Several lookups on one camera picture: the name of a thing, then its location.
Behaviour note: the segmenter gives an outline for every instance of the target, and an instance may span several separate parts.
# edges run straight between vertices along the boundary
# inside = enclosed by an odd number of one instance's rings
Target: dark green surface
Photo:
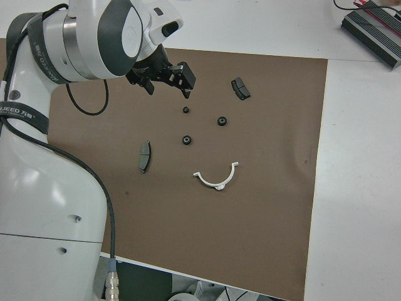
[[[117,263],[120,301],[165,301],[171,295],[170,273]]]

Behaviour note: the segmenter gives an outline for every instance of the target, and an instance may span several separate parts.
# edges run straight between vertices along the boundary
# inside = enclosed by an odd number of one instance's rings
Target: white round object
[[[190,293],[178,293],[171,297],[169,301],[199,301],[199,299]]]

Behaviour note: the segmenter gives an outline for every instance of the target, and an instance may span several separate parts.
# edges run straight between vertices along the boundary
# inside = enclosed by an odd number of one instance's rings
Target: brown mat
[[[1,41],[4,61],[4,40]],[[65,88],[53,95],[49,141],[88,163],[112,196],[117,255],[288,300],[303,300],[326,60],[168,50],[197,77],[189,100],[110,80],[110,104],[89,117]],[[231,80],[252,97],[241,101]],[[100,81],[72,85],[90,111]],[[182,107],[190,107],[189,114]],[[226,116],[225,127],[217,118]],[[181,138],[190,135],[192,145]],[[146,174],[137,165],[152,145]],[[239,162],[223,191],[221,182]],[[108,252],[109,231],[103,251]]]

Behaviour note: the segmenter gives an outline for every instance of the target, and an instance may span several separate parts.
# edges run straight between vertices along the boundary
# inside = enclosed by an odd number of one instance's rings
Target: cable connector
[[[118,301],[120,291],[118,289],[117,261],[115,258],[111,258],[108,264],[105,292],[106,301]]]
[[[7,85],[7,82],[5,80],[2,80],[0,83],[0,102],[6,100],[6,99],[4,99],[4,96],[6,94],[6,85]]]

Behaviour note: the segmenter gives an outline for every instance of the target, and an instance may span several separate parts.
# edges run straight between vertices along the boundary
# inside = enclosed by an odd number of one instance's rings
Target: black nut
[[[227,119],[224,116],[221,116],[218,118],[217,124],[223,127],[227,124]]]
[[[188,135],[183,136],[182,143],[185,145],[189,145],[192,142],[192,138]]]

